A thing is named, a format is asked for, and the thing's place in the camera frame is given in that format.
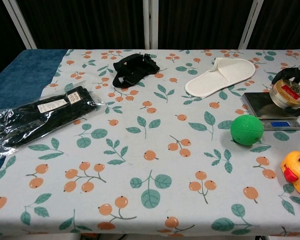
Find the floral tablecloth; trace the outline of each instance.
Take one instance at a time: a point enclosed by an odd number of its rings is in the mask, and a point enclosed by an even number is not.
[[[133,53],[160,71],[114,88],[113,63]],[[205,99],[187,94],[216,57],[249,60],[256,73]],[[251,147],[229,131],[248,114],[243,93],[268,92],[299,64],[300,49],[68,50],[42,96],[84,82],[105,106],[6,158],[0,235],[300,235],[300,195],[280,170],[300,131],[268,131]]]

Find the black curtain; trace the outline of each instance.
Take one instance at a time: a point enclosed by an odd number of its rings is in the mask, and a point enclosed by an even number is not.
[[[159,0],[159,49],[237,49],[253,0]]]
[[[40,49],[144,49],[142,0],[17,0]]]
[[[300,49],[300,0],[265,0],[248,49]]]
[[[25,49],[4,3],[0,0],[0,72]]]

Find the green ball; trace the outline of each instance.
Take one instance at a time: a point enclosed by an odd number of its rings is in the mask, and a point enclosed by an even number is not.
[[[238,116],[231,124],[231,136],[242,145],[252,145],[259,141],[264,134],[262,122],[255,116]]]

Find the blue display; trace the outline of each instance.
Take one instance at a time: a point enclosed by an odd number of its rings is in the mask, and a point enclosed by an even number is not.
[[[272,127],[290,127],[287,121],[273,121],[271,122]]]

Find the plastic bag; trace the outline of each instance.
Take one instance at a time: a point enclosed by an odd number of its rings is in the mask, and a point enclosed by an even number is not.
[[[0,110],[0,159],[33,140],[92,112],[103,104],[82,86],[65,94]]]

